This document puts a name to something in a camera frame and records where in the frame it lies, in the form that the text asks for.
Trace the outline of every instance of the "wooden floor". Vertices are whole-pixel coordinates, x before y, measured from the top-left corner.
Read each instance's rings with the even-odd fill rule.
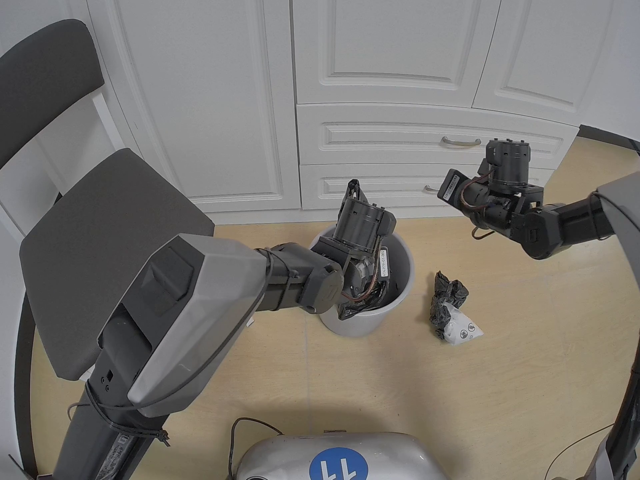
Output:
[[[640,170],[636,153],[576,139],[545,190],[572,202]],[[326,223],[220,226],[251,247],[308,244]],[[402,220],[396,231],[417,266],[412,294],[372,335],[347,339],[299,309],[259,314],[203,394],[166,424],[136,480],[223,479],[231,423],[263,419],[285,433],[324,429],[417,436],[452,479],[542,480],[567,444],[611,423],[626,388],[640,328],[640,296],[617,238],[530,259],[501,236],[470,236],[466,218]],[[437,340],[428,307],[437,270],[460,279],[463,306],[484,337]],[[66,408],[83,386],[55,378],[36,338],[31,374],[38,468],[52,471]],[[269,436],[238,428],[236,457]],[[556,462],[549,478],[584,474],[604,433]],[[636,465],[629,479],[640,478]]]

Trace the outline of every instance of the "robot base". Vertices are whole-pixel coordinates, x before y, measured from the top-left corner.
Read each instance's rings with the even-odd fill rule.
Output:
[[[448,480],[418,439],[392,432],[277,436],[252,446],[237,480]]]

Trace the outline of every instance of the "blue circle logo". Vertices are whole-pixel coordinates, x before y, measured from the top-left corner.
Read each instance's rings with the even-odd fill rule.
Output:
[[[364,457],[351,448],[329,448],[311,461],[311,480],[367,480],[369,466]]]

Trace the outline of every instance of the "chair backrest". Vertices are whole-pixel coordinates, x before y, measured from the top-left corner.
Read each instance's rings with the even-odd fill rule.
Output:
[[[0,57],[0,168],[80,98],[104,84],[86,25],[62,20]]]

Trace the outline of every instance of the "drawer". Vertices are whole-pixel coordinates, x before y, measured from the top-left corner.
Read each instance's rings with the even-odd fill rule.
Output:
[[[361,103],[298,105],[300,164],[305,165],[479,165],[486,143],[498,138],[529,142],[531,167],[556,169],[576,133],[575,126],[478,109]]]
[[[424,186],[440,188],[449,169],[458,169],[466,176],[477,175],[478,165],[443,164],[331,164],[300,165],[300,187],[304,210],[340,208],[347,183],[353,178],[367,199],[379,206],[449,206],[427,193]],[[529,182],[544,186],[553,170],[529,169]]]

